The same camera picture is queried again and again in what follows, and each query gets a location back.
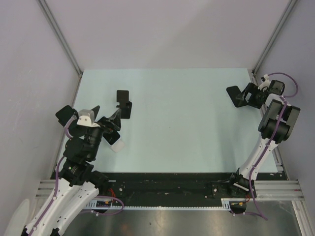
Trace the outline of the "light blue cased smartphone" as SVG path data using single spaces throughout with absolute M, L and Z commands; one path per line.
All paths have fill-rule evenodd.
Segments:
M 121 136 L 118 131 L 114 130 L 111 133 L 103 133 L 103 138 L 112 146 L 121 138 Z

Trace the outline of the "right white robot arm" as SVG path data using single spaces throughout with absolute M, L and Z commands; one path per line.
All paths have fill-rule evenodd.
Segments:
M 285 84 L 278 80 L 265 79 L 259 86 L 248 83 L 244 90 L 237 86 L 226 89 L 236 108 L 251 106 L 267 110 L 258 126 L 258 140 L 247 160 L 232 174 L 227 192 L 232 197 L 254 196 L 254 181 L 259 169 L 281 142 L 286 141 L 296 124 L 300 108 L 288 103 L 283 95 Z

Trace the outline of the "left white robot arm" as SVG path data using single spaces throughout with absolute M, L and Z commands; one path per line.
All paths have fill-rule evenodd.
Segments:
M 100 107 L 75 110 L 64 106 L 55 116 L 68 137 L 56 166 L 55 186 L 36 216 L 22 230 L 24 236 L 61 236 L 81 210 L 96 196 L 108 193 L 108 177 L 94 170 L 105 134 L 121 129 L 121 109 L 96 119 Z

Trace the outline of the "black round-base phone holder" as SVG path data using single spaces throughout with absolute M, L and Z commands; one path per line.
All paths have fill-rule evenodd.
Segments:
M 65 127 L 68 121 L 75 116 L 78 118 L 78 112 L 72 108 L 69 105 L 64 106 L 59 111 L 55 113 L 56 118 L 58 119 L 58 122 L 62 127 Z

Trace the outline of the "black smartphone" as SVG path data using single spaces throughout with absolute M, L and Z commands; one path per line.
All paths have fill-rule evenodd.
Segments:
M 240 107 L 244 107 L 244 106 L 247 106 L 247 105 L 237 105 L 236 104 L 236 101 L 235 101 L 235 97 L 236 95 L 238 95 L 239 93 L 241 93 L 240 89 L 237 87 L 237 86 L 231 86 L 231 87 L 227 87 L 226 88 L 226 91 L 233 103 L 233 105 L 236 107 L 236 108 L 240 108 Z

